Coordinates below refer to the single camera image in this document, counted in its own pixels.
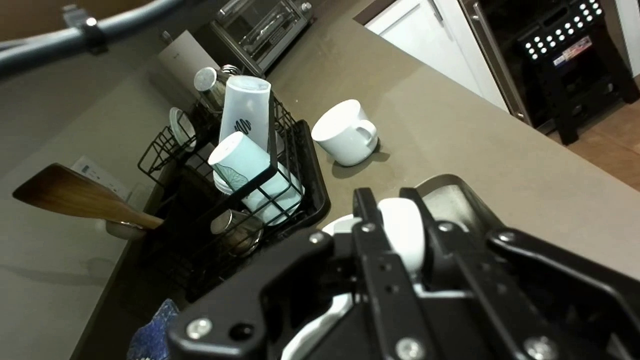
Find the dish rack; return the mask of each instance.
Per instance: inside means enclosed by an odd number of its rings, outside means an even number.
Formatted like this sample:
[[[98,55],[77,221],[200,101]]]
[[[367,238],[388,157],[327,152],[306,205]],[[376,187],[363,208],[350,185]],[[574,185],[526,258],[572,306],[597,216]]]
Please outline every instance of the dish rack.
[[[329,200],[308,124],[294,119],[276,95],[270,99],[270,166],[231,194],[215,187],[205,162],[217,144],[220,116],[200,103],[185,116],[193,136],[177,141],[165,126],[137,159],[137,168],[157,183],[155,216],[164,218],[164,223],[146,235],[139,260],[168,275],[183,290],[185,300],[196,300],[270,244],[317,221]],[[294,189],[301,200],[279,208],[286,216],[281,221],[262,223],[257,212],[263,205],[277,208],[283,195],[263,189],[266,179],[276,173],[287,181],[283,192]],[[248,209],[242,200],[253,192],[266,201]]]

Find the black oven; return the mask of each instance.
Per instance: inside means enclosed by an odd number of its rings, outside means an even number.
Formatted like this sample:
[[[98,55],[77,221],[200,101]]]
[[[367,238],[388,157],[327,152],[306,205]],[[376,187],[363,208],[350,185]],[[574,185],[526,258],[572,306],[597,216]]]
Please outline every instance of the black oven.
[[[295,0],[212,0],[210,20],[191,28],[217,63],[263,75],[311,20],[311,4]]]

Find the white cabinet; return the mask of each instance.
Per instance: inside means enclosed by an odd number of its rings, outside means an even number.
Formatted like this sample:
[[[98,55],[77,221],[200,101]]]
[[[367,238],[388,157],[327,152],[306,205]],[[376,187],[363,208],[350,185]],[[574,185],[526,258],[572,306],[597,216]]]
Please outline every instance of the white cabinet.
[[[631,73],[640,73],[640,10],[635,0],[616,0]]]
[[[395,0],[365,28],[506,112],[457,1]]]

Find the white container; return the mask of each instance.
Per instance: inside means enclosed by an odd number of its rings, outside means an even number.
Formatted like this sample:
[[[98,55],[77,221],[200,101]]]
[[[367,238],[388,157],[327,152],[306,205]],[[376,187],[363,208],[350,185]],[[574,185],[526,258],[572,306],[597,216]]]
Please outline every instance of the white container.
[[[214,168],[212,175],[220,175],[221,181],[236,192],[270,166],[270,153],[245,134],[233,131],[215,145],[208,163]],[[244,205],[266,226],[279,223],[291,216],[303,194],[303,185],[294,173],[281,163],[277,163],[277,170],[279,172],[242,198]]]
[[[229,75],[225,82],[220,141],[244,131],[260,148],[268,149],[268,110],[271,83],[255,75]]]

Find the white cup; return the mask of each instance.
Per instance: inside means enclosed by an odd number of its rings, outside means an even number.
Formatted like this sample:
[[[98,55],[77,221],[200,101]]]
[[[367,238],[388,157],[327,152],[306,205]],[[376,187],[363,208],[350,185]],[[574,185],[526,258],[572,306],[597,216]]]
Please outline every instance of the white cup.
[[[233,131],[244,131],[266,149],[270,93],[271,83],[263,78],[229,75],[224,93],[220,141]]]
[[[244,131],[225,136],[210,153],[214,179],[221,179],[231,192],[245,185],[270,166],[270,153],[251,141]],[[303,185],[277,162],[277,172],[249,192],[242,201],[263,223],[274,226],[295,212]]]
[[[311,130],[320,144],[337,163],[354,166],[365,159],[378,145],[378,127],[354,97],[324,112]]]

